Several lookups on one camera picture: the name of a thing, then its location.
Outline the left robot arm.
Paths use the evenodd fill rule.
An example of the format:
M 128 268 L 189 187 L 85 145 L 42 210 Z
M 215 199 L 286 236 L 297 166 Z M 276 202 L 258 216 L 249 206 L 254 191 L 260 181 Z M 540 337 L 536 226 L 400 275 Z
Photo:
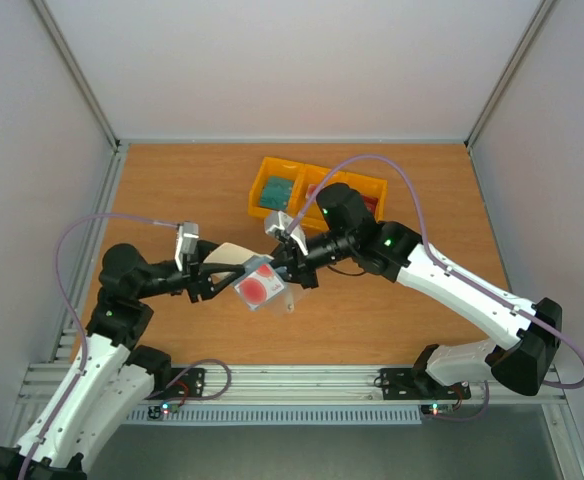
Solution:
M 101 288 L 74 362 L 45 409 L 13 447 L 0 447 L 0 479 L 85 479 L 103 447 L 144 399 L 173 386 L 169 354 L 139 343 L 152 316 L 145 299 L 214 298 L 245 269 L 209 263 L 205 242 L 178 260 L 148 263 L 131 244 L 106 251 Z

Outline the white red-dot credit card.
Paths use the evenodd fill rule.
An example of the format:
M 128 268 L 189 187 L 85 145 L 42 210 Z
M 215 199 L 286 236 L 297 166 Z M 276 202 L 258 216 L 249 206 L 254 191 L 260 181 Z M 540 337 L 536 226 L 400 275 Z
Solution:
M 253 257 L 245 264 L 244 276 L 233 284 L 233 288 L 247 307 L 255 311 L 280 296 L 286 286 L 269 260 Z

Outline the beige card holder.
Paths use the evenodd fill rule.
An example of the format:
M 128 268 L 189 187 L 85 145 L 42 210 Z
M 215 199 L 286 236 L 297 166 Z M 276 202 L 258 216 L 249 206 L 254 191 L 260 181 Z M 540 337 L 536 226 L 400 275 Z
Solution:
M 251 311 L 269 310 L 276 315 L 293 313 L 307 292 L 284 279 L 283 268 L 275 269 L 272 257 L 232 243 L 223 243 L 204 260 L 205 264 L 239 265 L 245 273 L 230 286 Z

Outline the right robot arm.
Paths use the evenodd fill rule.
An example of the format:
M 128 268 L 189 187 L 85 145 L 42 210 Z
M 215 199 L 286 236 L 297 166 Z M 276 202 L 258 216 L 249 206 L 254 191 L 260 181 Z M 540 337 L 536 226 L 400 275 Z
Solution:
M 362 195 L 344 183 L 322 189 L 318 206 L 327 231 L 307 238 L 281 211 L 265 220 L 279 241 L 272 265 L 303 288 L 318 285 L 317 272 L 344 259 L 365 273 L 419 291 L 483 331 L 484 341 L 457 346 L 428 345 L 407 384 L 424 398 L 463 381 L 494 380 L 524 396 L 536 395 L 560 345 L 555 334 L 562 309 L 549 298 L 538 302 L 495 287 L 446 259 L 403 224 L 378 221 Z

